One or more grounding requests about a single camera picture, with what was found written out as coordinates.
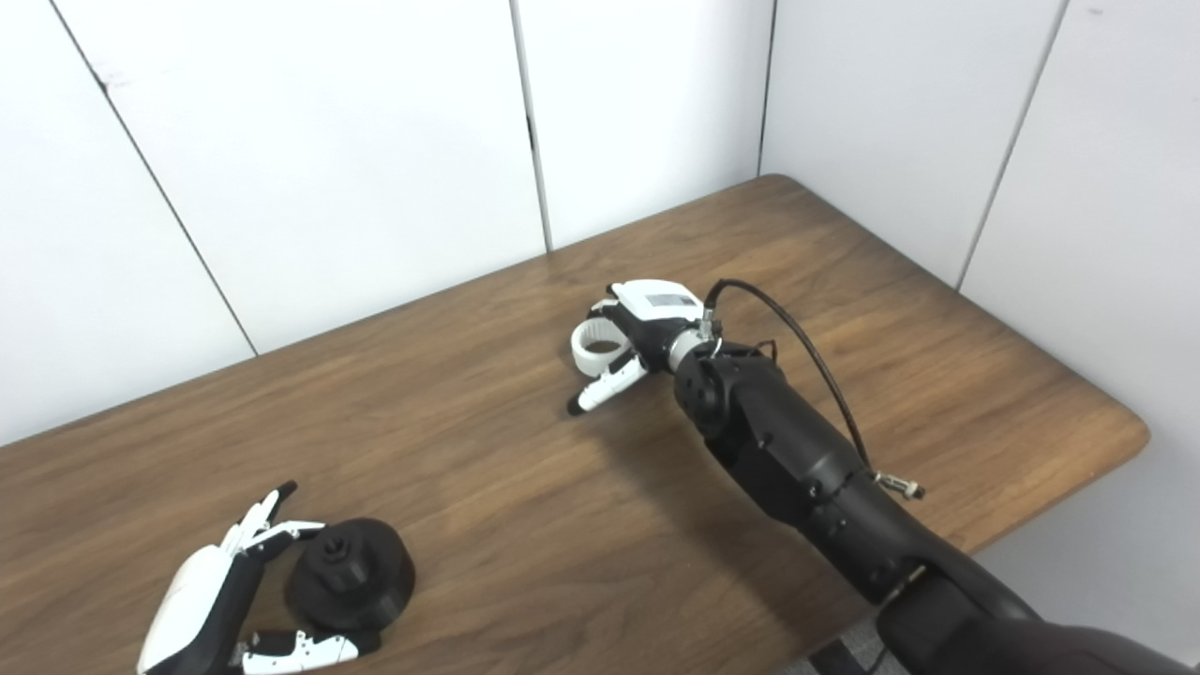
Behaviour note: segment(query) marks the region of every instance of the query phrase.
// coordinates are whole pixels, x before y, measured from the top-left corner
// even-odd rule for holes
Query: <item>black object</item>
[[[1043,622],[884,492],[860,444],[812,408],[774,359],[746,345],[714,347],[680,362],[679,407],[768,516],[799,530],[864,598],[887,603],[880,637],[910,673],[1193,673],[1124,638]]]
[[[379,520],[356,518],[308,542],[286,597],[292,613],[318,631],[380,631],[404,611],[415,583],[400,534]]]

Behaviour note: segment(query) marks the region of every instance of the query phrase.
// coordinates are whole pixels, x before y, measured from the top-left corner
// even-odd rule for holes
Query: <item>robotic hand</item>
[[[812,356],[853,442],[812,408],[760,346],[724,341],[722,288],[770,306]],[[1124,638],[1043,622],[1016,593],[924,527],[886,491],[916,484],[875,471],[833,376],[799,324],[766,293],[720,280],[701,303],[670,281],[612,283],[572,334],[595,380],[568,402],[583,414],[652,372],[674,378],[676,402],[731,478],[763,512],[797,528],[872,604],[880,637],[913,675],[1184,675],[1183,664]],[[583,338],[617,342],[596,356]]]
[[[594,410],[652,372],[674,371],[704,341],[698,329],[703,306],[685,286],[643,279],[611,283],[608,293],[613,298],[592,305],[571,335],[576,365],[596,378],[566,404],[572,416]],[[617,339],[618,347],[604,354],[584,344]]]
[[[300,673],[350,661],[379,647],[373,632],[314,634],[264,631],[238,643],[251,601],[268,562],[292,543],[308,539],[325,524],[288,520],[271,525],[280,504],[296,489],[293,480],[271,490],[229,527],[220,545],[209,544],[175,573],[142,645],[138,675],[268,675]]]

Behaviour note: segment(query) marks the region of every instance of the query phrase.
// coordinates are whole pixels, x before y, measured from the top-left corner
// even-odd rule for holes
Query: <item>white robotic hand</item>
[[[245,675],[300,673],[349,661],[379,646],[377,633],[307,635],[269,632],[239,644],[238,633],[268,561],[323,522],[271,526],[293,480],[271,490],[229,527],[220,545],[192,554],[175,573],[138,658],[138,675]]]
[[[685,286],[642,279],[612,283],[613,298],[592,306],[588,318],[571,334],[571,351],[580,371],[595,377],[566,411],[583,414],[624,392],[652,372],[673,371],[683,357],[704,342],[700,322],[703,304]],[[596,353],[593,344],[617,348]]]

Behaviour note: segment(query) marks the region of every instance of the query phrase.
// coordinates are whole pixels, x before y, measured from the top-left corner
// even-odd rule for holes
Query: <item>gray carpet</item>
[[[864,621],[846,631],[841,635],[841,641],[863,670],[870,668],[883,650],[883,643],[880,641],[880,637],[875,632],[874,621]],[[823,670],[826,671],[818,670],[809,659],[804,659],[788,665],[779,675],[836,675],[835,673],[828,673],[829,668],[823,668]],[[880,669],[875,673],[876,675],[908,675],[908,671],[901,668],[890,653],[883,659]]]

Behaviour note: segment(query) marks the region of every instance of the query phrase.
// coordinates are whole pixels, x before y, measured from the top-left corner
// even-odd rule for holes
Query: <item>small screen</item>
[[[674,293],[647,295],[646,299],[649,300],[650,305],[655,307],[691,307],[696,305],[696,300],[692,300],[688,295],[677,295]]]

